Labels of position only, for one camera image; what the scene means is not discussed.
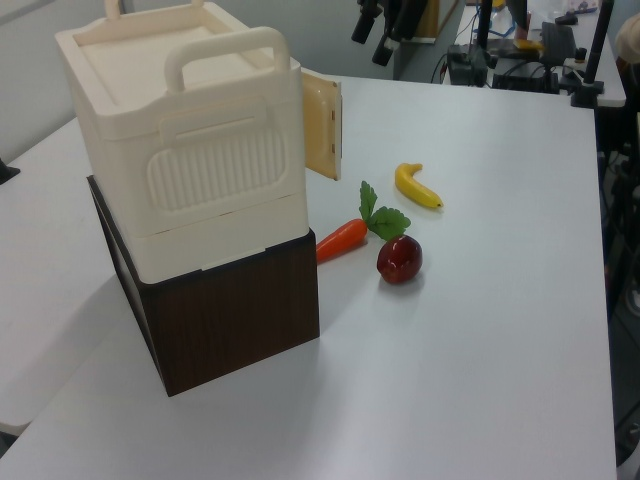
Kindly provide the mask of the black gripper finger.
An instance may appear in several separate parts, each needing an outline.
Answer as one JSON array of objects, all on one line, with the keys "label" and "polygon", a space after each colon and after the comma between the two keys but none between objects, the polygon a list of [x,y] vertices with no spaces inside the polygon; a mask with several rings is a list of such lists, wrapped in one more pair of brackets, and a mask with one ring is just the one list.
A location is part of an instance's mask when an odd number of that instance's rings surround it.
[{"label": "black gripper finger", "polygon": [[394,30],[383,33],[372,56],[372,62],[376,65],[387,66],[394,52],[399,48],[401,38]]},{"label": "black gripper finger", "polygon": [[351,40],[364,44],[379,15],[379,5],[376,0],[358,0],[357,4],[359,6],[360,16],[351,35]]}]

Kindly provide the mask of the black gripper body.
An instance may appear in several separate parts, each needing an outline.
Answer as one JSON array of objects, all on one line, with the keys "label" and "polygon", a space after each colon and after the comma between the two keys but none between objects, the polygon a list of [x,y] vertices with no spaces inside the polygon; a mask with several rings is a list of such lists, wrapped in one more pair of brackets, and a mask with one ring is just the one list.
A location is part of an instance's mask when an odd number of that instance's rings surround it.
[{"label": "black gripper body", "polygon": [[384,34],[394,41],[410,40],[427,8],[427,0],[382,0]]}]

